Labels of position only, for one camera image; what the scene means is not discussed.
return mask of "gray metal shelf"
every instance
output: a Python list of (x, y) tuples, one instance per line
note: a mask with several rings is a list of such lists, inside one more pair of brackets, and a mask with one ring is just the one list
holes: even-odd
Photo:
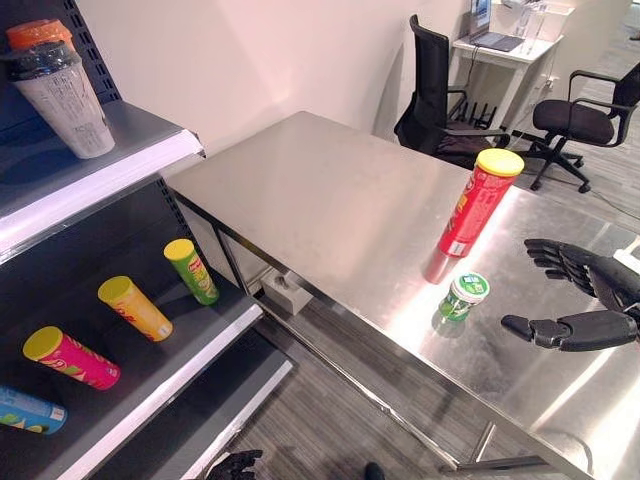
[(121, 100), (103, 108), (116, 146), (97, 158), (76, 158), (46, 126), (0, 142), (0, 263), (202, 150), (188, 130)]
[(91, 479), (199, 478), (291, 368), (247, 332)]
[(96, 339), (122, 369), (112, 389), (100, 392), (54, 377), (69, 411), (67, 423), (52, 436), (3, 429), (1, 476), (81, 479), (180, 394), (262, 315), (236, 287), (218, 276), (214, 280), (220, 299), (213, 307), (198, 304), (183, 284), (155, 300), (174, 324), (163, 342), (147, 341), (124, 321)]

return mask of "small green container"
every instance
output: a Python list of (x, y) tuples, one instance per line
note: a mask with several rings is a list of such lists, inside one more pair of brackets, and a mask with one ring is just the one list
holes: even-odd
[(164, 247), (164, 256), (173, 264), (199, 303), (211, 305), (218, 300), (218, 289), (191, 240), (179, 238), (168, 243)]
[(479, 304), (489, 295), (489, 282), (478, 273), (465, 273), (451, 282), (449, 293), (438, 309), (449, 320), (461, 322), (474, 305)]

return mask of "black shoe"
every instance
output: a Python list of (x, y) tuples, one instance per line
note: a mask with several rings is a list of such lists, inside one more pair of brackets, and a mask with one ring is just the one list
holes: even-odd
[(364, 480), (384, 480), (384, 472), (377, 463), (367, 463), (364, 469)]

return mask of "chair seat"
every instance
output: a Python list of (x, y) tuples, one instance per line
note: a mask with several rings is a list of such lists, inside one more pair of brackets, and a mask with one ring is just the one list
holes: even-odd
[[(450, 130), (473, 130), (473, 127), (462, 122), (449, 122), (447, 123), (447, 128)], [(473, 170), (478, 153), (491, 147), (492, 145), (486, 137), (453, 137), (446, 135), (440, 141), (433, 156), (467, 170)]]
[(613, 138), (614, 129), (606, 113), (577, 104), (573, 106), (571, 130), (569, 109), (571, 103), (564, 100), (545, 100), (533, 111), (533, 125), (538, 130), (590, 143), (607, 144)]

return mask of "pink pringles can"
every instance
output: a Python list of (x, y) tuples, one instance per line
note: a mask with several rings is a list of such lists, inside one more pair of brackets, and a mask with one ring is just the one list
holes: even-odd
[(29, 360), (69, 375), (97, 390), (113, 387), (120, 378), (120, 368), (74, 340), (58, 327), (35, 331), (22, 347)]

